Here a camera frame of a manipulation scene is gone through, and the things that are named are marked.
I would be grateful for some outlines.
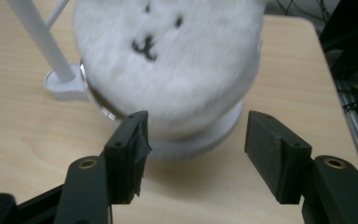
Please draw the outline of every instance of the white stand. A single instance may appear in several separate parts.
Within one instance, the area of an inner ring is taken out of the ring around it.
[[[46,22],[32,0],[7,2],[53,68],[46,76],[45,87],[58,100],[88,100],[79,63],[67,63],[49,31],[69,0],[60,0]]]

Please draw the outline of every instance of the black nose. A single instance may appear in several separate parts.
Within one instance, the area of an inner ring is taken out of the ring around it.
[[[142,49],[141,47],[139,47],[139,44],[136,42],[136,40],[132,41],[132,49],[135,50],[135,52],[143,54],[147,60],[154,62],[157,59],[157,55],[151,55],[150,54],[150,50],[153,48],[154,43],[153,43],[153,36],[152,35],[148,35],[145,38],[145,46]]]

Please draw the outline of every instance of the wooden table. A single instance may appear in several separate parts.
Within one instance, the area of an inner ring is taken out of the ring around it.
[[[46,16],[54,3],[35,1]],[[68,61],[78,62],[73,2],[52,29]],[[358,168],[333,81],[308,21],[265,17],[259,74],[241,120],[210,153],[152,161],[140,198],[114,206],[116,223],[302,223],[300,205],[279,205],[243,152],[247,114],[276,117],[313,146]],[[65,179],[68,165],[98,155],[111,131],[89,102],[61,102],[45,90],[50,69],[5,1],[0,1],[0,192],[22,203]]]

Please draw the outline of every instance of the white plush toy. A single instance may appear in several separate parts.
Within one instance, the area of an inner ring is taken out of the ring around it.
[[[77,0],[73,29],[89,85],[149,136],[178,139],[225,115],[259,65],[263,0]]]

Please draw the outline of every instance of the white pole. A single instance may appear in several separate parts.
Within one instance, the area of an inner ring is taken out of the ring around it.
[[[32,0],[7,0],[7,2],[42,51],[60,82],[65,83],[74,79],[75,74],[63,57]]]

